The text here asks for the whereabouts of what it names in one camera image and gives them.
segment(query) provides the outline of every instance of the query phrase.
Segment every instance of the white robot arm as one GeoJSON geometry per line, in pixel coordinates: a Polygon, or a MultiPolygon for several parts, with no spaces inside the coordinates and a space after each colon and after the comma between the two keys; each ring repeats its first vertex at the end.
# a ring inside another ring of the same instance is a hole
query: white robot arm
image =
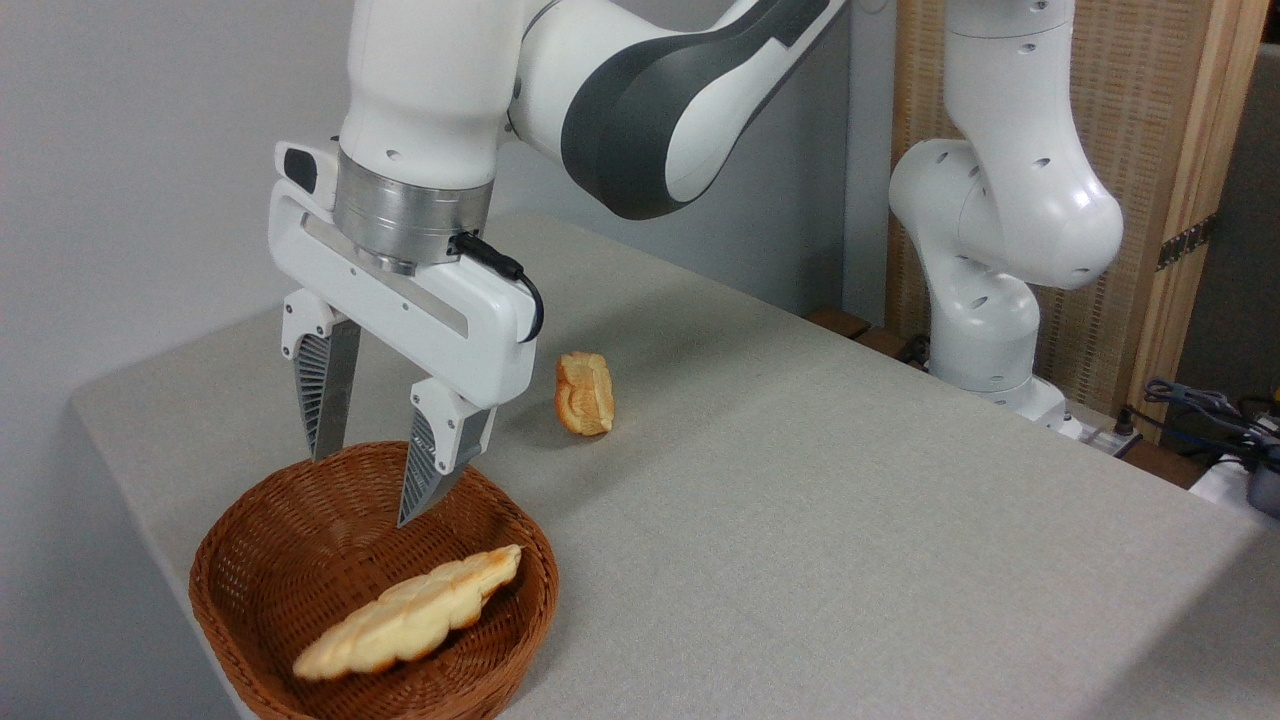
{"type": "Polygon", "coordinates": [[[1027,282],[1082,287],[1123,236],[1071,119],[1074,12],[1074,0],[950,0],[943,92],[968,140],[911,147],[890,182],[929,287],[929,372],[1066,434],[1078,425],[1061,392],[1032,375],[1039,306],[1027,282]]]}
{"type": "Polygon", "coordinates": [[[357,0],[352,100],[328,143],[280,143],[269,229],[314,459],[342,447],[361,328],[429,377],[401,524],[484,451],[529,384],[541,302],[480,236],[497,150],[518,137],[611,210],[691,202],[845,0],[739,0],[710,29],[605,0],[357,0]]]}
{"type": "MultiPolygon", "coordinates": [[[[276,150],[271,254],[302,286],[282,352],[312,457],[342,447],[361,328],[429,375],[410,392],[402,524],[527,387],[541,301],[480,240],[502,142],[536,147],[623,218],[677,210],[845,4],[737,0],[682,33],[607,0],[356,0],[340,135],[276,150]]],[[[1004,273],[1078,287],[1119,242],[1071,123],[1071,14],[1070,0],[951,0],[946,96],[970,142],[913,149],[891,187],[929,274],[933,372],[1004,401],[1029,387],[1038,327],[1004,273]]]]}

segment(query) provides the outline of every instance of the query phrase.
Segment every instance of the black cable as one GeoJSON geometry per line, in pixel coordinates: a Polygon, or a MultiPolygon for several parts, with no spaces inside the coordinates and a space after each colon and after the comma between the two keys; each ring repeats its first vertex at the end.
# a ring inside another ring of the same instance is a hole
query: black cable
{"type": "Polygon", "coordinates": [[[529,290],[529,293],[534,296],[534,323],[529,328],[529,337],[520,342],[529,342],[538,337],[538,333],[543,332],[543,295],[538,292],[538,286],[534,284],[534,281],[529,279],[529,275],[525,274],[525,266],[517,263],[515,258],[503,255],[494,246],[468,232],[453,236],[449,254],[466,255],[503,278],[522,283],[529,290]]]}
{"type": "Polygon", "coordinates": [[[1187,433],[1184,430],[1180,430],[1179,428],[1175,428],[1175,427],[1172,427],[1172,425],[1170,425],[1167,423],[1161,423],[1160,420],[1152,418],[1151,415],[1147,415],[1146,413],[1138,410],[1133,405],[1126,405],[1125,409],[1128,409],[1130,413],[1133,413],[1134,416],[1140,418],[1142,420],[1146,420],[1147,423],[1151,423],[1152,425],[1155,425],[1155,427],[1157,427],[1157,428],[1160,428],[1160,429],[1170,433],[1171,436],[1174,436],[1174,437],[1176,437],[1179,439],[1183,439],[1183,441],[1187,441],[1187,442],[1190,442],[1190,443],[1194,443],[1194,445],[1199,445],[1199,446],[1207,447],[1210,450],[1216,450],[1217,452],[1221,452],[1224,455],[1235,455],[1238,457],[1242,457],[1242,459],[1252,461],[1252,462],[1260,462],[1260,464],[1266,465],[1267,468],[1270,468],[1270,469],[1280,473],[1280,465],[1277,465],[1276,461],[1271,457],[1271,455],[1267,454],[1265,450],[1260,451],[1260,450],[1256,450],[1253,446],[1245,446],[1243,443],[1240,443],[1240,445],[1233,445],[1233,443],[1226,443],[1226,442],[1212,441],[1212,439],[1203,438],[1203,437],[1199,437],[1199,436],[1193,436],[1193,434],[1187,433]]]}
{"type": "Polygon", "coordinates": [[[538,333],[543,332],[543,293],[538,292],[538,286],[535,286],[534,281],[529,279],[529,275],[525,273],[520,273],[520,277],[516,279],[525,283],[525,287],[529,288],[529,295],[534,296],[534,324],[529,328],[529,337],[520,341],[521,343],[525,343],[538,337],[538,333]]]}

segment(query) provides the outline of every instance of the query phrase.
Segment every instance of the wicker basket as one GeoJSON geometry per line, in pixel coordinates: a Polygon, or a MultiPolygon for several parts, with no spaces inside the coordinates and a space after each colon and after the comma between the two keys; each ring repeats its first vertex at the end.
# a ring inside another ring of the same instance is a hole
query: wicker basket
{"type": "Polygon", "coordinates": [[[520,687],[556,611],[547,538],[470,468],[440,503],[396,529],[406,447],[353,446],[279,470],[227,510],[196,552],[192,610],[259,716],[493,717],[520,687]],[[426,659],[332,682],[293,676],[307,644],[392,584],[509,543],[524,547],[516,579],[426,659]]]}

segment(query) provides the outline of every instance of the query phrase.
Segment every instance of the gray table surface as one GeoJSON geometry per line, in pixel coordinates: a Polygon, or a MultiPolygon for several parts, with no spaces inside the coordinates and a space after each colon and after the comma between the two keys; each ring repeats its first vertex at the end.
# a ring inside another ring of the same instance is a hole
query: gray table surface
{"type": "MultiPolygon", "coordinates": [[[[503,717],[1280,716],[1280,534],[585,231],[488,237],[548,319],[475,465],[562,582],[503,717]],[[552,407],[571,350],[614,374],[599,439],[552,407]]],[[[188,611],[206,530],[305,455],[278,322],[73,398],[188,611]]],[[[407,436],[417,379],[366,336],[348,442],[407,436]]]]}

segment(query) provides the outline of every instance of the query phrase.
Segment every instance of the bread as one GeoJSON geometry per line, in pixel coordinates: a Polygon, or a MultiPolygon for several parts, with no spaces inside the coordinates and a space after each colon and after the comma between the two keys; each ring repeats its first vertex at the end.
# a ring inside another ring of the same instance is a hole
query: bread
{"type": "Polygon", "coordinates": [[[556,415],[568,432],[580,436],[613,429],[613,379],[603,355],[561,355],[556,365],[556,415]]]}
{"type": "Polygon", "coordinates": [[[381,673],[397,660],[417,660],[444,642],[449,630],[480,620],[480,609],[516,577],[520,546],[508,544],[445,562],[383,592],[325,630],[293,664],[305,680],[348,673],[381,673]]]}

